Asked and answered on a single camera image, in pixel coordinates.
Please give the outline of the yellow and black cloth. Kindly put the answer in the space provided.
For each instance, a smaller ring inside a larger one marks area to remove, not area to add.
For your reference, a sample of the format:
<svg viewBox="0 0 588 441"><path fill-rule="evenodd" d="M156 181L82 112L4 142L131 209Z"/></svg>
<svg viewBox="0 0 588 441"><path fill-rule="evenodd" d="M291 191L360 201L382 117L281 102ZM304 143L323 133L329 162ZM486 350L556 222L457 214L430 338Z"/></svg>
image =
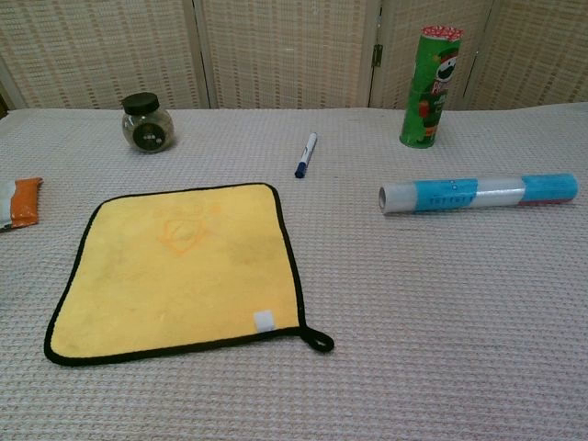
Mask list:
<svg viewBox="0 0 588 441"><path fill-rule="evenodd" d="M277 190L245 183L125 195L96 207L51 316L45 356L122 363L297 336L306 322Z"/></svg>

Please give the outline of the white marker pen blue cap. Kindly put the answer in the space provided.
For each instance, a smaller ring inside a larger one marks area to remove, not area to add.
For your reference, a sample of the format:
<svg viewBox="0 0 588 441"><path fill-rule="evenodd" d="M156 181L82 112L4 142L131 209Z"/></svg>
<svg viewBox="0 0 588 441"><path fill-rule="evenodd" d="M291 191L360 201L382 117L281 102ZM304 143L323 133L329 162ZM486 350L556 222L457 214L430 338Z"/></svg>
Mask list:
<svg viewBox="0 0 588 441"><path fill-rule="evenodd" d="M305 177L312 153L313 153L314 148L316 146L317 140L318 140L317 133L312 132L309 136L309 139L307 140L307 143L305 145L305 148L303 150L303 153L300 157L300 160L298 162L297 168L294 173L294 176L296 176L297 178L304 178Z"/></svg>

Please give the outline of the white woven tablecloth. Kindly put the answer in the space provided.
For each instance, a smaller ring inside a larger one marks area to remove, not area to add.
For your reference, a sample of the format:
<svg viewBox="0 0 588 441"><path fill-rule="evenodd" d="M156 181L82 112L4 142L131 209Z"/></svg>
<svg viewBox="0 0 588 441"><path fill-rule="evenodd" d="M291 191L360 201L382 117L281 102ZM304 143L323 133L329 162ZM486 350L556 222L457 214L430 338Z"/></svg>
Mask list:
<svg viewBox="0 0 588 441"><path fill-rule="evenodd" d="M588 103L447 111L427 150L400 143L399 110L176 110L176 146L154 155L120 119L0 119L0 179L43 179L39 223L0 233L0 441L588 441ZM555 174L574 200L379 207L393 183ZM288 337L99 367L44 356L99 203L242 182L278 190L333 352Z"/></svg>

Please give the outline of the plastic wrap roll blue label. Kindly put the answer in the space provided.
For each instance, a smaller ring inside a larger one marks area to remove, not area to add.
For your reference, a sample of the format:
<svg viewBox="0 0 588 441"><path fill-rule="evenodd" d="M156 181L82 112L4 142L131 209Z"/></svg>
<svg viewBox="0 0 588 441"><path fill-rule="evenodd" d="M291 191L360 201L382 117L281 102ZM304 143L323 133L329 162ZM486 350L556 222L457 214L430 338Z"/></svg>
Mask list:
<svg viewBox="0 0 588 441"><path fill-rule="evenodd" d="M417 180L379 190L384 214L566 203L579 193L572 174Z"/></svg>

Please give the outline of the woven folding screen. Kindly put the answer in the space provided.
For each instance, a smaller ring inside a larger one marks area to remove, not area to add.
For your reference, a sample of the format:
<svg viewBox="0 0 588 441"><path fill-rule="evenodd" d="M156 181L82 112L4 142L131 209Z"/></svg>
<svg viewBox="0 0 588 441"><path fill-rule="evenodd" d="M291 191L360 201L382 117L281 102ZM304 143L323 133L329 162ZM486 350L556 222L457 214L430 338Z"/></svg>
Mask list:
<svg viewBox="0 0 588 441"><path fill-rule="evenodd" d="M10 108L404 108L424 27L449 110L588 101L588 0L0 0Z"/></svg>

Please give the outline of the round glass jar black lid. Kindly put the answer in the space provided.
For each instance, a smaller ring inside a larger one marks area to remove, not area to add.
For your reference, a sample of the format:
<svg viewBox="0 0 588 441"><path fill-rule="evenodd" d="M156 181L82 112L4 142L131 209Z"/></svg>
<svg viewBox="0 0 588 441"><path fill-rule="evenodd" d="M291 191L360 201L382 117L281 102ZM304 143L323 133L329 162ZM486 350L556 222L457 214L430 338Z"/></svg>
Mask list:
<svg viewBox="0 0 588 441"><path fill-rule="evenodd" d="M151 92L126 96L121 105L123 135L128 144L143 153L159 153L175 140L175 128L170 114Z"/></svg>

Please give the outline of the green Pringles can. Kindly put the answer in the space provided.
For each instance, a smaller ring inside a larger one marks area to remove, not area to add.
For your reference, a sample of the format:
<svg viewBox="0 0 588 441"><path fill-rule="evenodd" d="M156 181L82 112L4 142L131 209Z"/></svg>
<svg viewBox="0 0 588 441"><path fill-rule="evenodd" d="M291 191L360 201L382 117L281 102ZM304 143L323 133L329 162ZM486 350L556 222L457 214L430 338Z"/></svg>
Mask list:
<svg viewBox="0 0 588 441"><path fill-rule="evenodd" d="M422 29L401 128L404 145L424 149L434 144L463 33L441 25Z"/></svg>

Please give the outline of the orange and white snack packet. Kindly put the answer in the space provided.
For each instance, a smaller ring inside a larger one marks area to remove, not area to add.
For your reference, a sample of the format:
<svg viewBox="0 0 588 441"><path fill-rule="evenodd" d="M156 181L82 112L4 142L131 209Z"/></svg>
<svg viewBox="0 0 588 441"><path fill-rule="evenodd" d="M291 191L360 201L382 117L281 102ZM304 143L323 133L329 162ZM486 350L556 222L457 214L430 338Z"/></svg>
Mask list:
<svg viewBox="0 0 588 441"><path fill-rule="evenodd" d="M39 222L39 189L43 179L0 181L0 232Z"/></svg>

